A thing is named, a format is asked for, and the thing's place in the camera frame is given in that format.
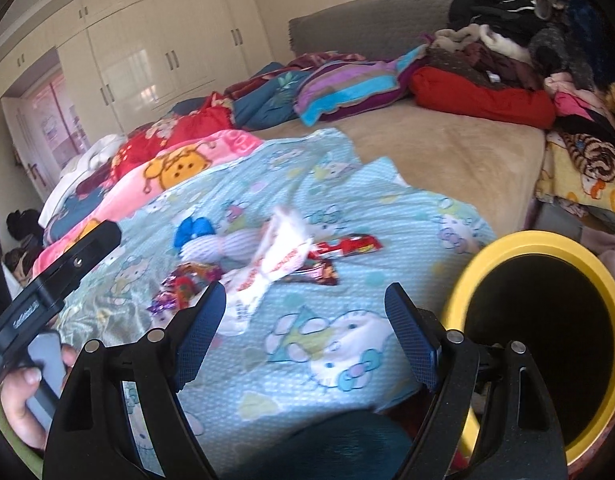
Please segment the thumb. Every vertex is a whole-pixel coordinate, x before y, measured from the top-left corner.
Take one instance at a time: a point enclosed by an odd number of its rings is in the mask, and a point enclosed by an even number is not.
[[[8,375],[1,387],[1,405],[12,430],[28,446],[43,449],[45,430],[25,405],[41,382],[38,368],[21,368]]]

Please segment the yellow rim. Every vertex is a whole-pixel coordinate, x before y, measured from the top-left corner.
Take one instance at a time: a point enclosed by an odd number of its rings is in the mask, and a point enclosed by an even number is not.
[[[599,291],[612,323],[614,362],[609,387],[587,428],[566,448],[567,463],[571,464],[596,441],[615,412],[615,283],[596,256],[569,238],[545,231],[523,231],[508,235],[483,249],[470,262],[449,299],[442,321],[446,329],[463,330],[467,307],[479,283],[495,267],[523,254],[545,254],[576,267]],[[478,421],[475,414],[470,411],[463,428],[460,446],[467,455],[470,455],[475,447],[478,431]]]

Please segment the tan mattress cover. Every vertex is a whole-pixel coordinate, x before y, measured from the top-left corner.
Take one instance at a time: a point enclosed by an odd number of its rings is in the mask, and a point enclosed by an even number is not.
[[[255,134],[302,137],[328,126],[353,140],[364,163],[388,156],[411,186],[476,206],[498,236],[523,227],[543,160],[541,130],[427,110],[408,99],[312,128],[295,120]]]

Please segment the pink blanket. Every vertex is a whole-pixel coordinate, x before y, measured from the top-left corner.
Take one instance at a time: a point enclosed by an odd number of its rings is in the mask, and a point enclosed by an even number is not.
[[[67,249],[104,220],[118,222],[165,190],[218,164],[250,155],[263,141],[242,130],[221,130],[203,140],[173,146],[123,176],[99,206],[61,240],[46,248],[34,263],[36,277]]]

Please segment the blue gripper pad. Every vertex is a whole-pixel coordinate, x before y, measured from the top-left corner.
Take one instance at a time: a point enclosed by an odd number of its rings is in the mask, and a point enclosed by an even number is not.
[[[195,380],[205,354],[217,333],[219,323],[226,311],[226,290],[219,282],[212,283],[193,308],[182,310],[177,316],[198,311],[194,319],[188,320],[190,328],[176,349],[176,373],[174,388],[180,392],[185,384]]]
[[[436,392],[441,384],[441,344],[399,283],[392,283],[385,291],[385,313],[416,380]]]

